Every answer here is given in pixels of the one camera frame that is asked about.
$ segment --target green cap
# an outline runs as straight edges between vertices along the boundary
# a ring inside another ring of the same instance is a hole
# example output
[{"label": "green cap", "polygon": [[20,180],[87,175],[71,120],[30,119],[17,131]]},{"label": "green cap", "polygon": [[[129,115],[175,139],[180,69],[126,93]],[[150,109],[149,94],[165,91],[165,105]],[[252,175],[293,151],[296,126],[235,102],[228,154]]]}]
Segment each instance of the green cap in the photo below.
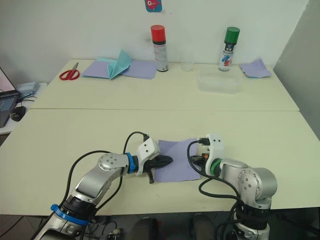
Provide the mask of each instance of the green cap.
[{"label": "green cap", "polygon": [[224,41],[231,44],[236,44],[239,37],[240,29],[235,26],[230,26],[226,29]]}]

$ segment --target white table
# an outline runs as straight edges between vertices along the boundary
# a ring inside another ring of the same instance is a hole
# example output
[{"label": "white table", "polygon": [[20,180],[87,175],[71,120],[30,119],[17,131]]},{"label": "white table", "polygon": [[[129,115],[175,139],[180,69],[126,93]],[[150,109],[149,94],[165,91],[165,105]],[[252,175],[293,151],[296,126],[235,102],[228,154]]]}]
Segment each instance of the white table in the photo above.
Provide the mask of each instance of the white table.
[{"label": "white table", "polygon": [[[93,60],[71,60],[60,73],[79,62],[84,70]],[[238,66],[235,72],[243,82],[241,92],[224,94],[200,91],[195,70],[185,72],[179,63],[170,63],[169,71],[157,72],[152,80],[118,76],[113,80],[80,77],[62,81],[60,73],[52,80],[34,109],[123,109],[182,111],[298,111],[274,71],[272,77],[251,79]],[[211,65],[213,71],[219,71]]]},{"label": "white table", "polygon": [[[44,91],[44,89],[48,86],[48,84],[45,82],[39,83],[39,85],[40,85],[40,87],[39,87],[38,91],[34,94],[34,96],[37,98],[31,97],[31,98],[28,98],[29,100],[34,100],[34,102],[36,102],[38,97]],[[23,101],[22,105],[25,106],[26,111],[28,111],[34,102],[33,101]],[[21,106],[21,103],[19,102],[16,105],[16,107],[20,107],[20,106]],[[5,126],[0,127],[0,135],[11,133],[14,130],[14,128],[17,126],[18,123],[20,123],[20,121],[13,121],[11,118],[9,118],[8,121],[6,122]]]},{"label": "white table", "polygon": [[[225,156],[271,170],[278,190],[272,209],[320,206],[320,142],[297,111],[146,111],[31,109],[0,147],[0,214],[48,215],[64,195],[73,162],[93,150],[121,153],[129,133],[182,141],[220,134]],[[135,136],[128,151],[141,142]],[[71,187],[97,163],[88,156],[75,168]],[[148,177],[128,175],[114,199],[98,214],[227,211],[232,200],[198,192],[200,180],[149,184]],[[106,197],[113,193],[112,184]],[[208,192],[233,194],[224,184],[209,183]]]}]

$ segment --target laptop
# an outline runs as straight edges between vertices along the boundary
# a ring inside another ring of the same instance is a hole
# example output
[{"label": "laptop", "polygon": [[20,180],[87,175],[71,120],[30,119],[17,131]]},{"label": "laptop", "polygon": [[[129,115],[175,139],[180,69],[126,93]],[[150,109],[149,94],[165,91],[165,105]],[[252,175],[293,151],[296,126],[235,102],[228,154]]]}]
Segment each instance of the laptop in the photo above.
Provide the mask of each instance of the laptop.
[{"label": "laptop", "polygon": [[15,108],[20,93],[0,68],[0,128],[3,128],[10,112]]}]

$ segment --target laptop screen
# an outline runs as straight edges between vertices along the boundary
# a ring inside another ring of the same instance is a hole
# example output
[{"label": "laptop screen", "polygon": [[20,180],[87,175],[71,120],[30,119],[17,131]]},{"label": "laptop screen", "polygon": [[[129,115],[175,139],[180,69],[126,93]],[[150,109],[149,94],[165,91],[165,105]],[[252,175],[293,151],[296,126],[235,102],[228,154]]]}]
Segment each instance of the laptop screen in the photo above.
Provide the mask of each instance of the laptop screen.
[{"label": "laptop screen", "polygon": [[0,68],[0,94],[13,90],[16,90],[15,87],[12,85],[5,73]]}]

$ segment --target purple cloth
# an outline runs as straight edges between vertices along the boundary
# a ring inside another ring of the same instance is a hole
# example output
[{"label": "purple cloth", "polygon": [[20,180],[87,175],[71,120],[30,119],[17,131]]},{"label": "purple cloth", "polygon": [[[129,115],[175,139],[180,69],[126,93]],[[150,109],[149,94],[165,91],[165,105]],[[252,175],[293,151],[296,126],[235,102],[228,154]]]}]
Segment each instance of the purple cloth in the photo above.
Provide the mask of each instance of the purple cloth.
[{"label": "purple cloth", "polygon": [[157,66],[155,62],[133,60],[130,67],[120,74],[139,79],[153,79],[156,72]]},{"label": "purple cloth", "polygon": [[81,76],[108,79],[108,63],[105,61],[94,61]]},{"label": "purple cloth", "polygon": [[[172,157],[173,162],[169,165],[155,170],[154,179],[156,182],[182,182],[197,180],[200,175],[191,168],[187,158],[187,147],[196,138],[184,141],[159,140],[160,154]],[[190,147],[190,156],[196,155],[197,145]]]},{"label": "purple cloth", "polygon": [[240,68],[245,75],[251,78],[264,78],[272,75],[271,72],[266,68],[261,58],[253,61],[252,63],[240,64]]}]

